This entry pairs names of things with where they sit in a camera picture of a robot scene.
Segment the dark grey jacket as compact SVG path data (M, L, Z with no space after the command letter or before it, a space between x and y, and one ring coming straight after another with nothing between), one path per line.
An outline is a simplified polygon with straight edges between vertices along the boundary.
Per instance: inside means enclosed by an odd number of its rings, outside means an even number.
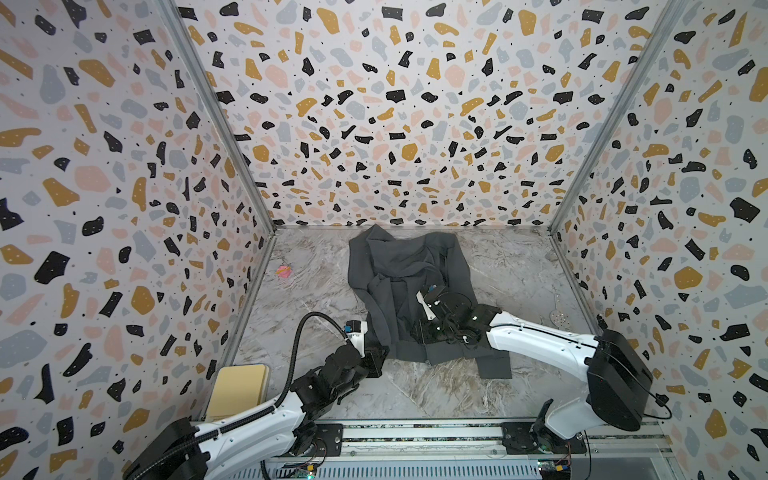
M427 319L417 294L443 288L452 297L477 304L469 265L454 234L428 233L397 239L378 225L349 241L348 283L368 312L368 342L390 349L397 360L437 365L459 358L476 361L482 379L510 379L509 355L482 339L475 347L450 340Z

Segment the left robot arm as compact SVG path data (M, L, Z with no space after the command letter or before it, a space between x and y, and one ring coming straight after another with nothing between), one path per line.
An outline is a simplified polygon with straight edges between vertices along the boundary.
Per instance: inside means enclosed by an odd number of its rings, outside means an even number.
M347 342L325 364L292 381L288 393L223 420L169 424L131 463L125 479L225 479L284 454L307 451L316 421L367 378L381 376L389 349L361 355Z

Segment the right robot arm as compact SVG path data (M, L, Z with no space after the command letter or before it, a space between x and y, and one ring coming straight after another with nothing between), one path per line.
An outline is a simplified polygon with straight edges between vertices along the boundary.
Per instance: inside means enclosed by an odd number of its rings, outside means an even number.
M517 449L554 452L578 434L607 425L635 432L649 415L653 375L619 332L579 334L535 324L498 307L472 302L443 286L422 288L417 301L432 329L461 346L489 346L556 367L580 382L569 399L544 403L525 433L511 441Z

